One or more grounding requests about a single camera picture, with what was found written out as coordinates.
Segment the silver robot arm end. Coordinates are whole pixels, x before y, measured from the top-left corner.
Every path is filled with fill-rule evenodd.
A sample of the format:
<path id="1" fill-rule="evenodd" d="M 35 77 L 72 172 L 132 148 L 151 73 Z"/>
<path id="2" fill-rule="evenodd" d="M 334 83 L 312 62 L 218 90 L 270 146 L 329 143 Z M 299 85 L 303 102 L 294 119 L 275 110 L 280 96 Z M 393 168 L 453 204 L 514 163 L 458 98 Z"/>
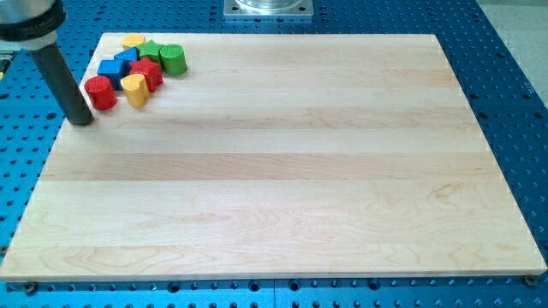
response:
<path id="1" fill-rule="evenodd" d="M 57 41 L 62 0 L 1 0 L 1 50 L 39 50 Z"/>

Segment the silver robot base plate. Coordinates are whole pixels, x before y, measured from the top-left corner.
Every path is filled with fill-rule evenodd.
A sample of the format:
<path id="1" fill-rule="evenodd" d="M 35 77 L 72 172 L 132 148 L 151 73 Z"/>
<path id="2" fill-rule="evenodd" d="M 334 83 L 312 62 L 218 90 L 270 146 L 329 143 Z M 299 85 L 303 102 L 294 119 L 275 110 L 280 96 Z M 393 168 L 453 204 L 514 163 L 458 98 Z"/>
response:
<path id="1" fill-rule="evenodd" d="M 280 17 L 314 14 L 313 0 L 225 0 L 225 17 Z"/>

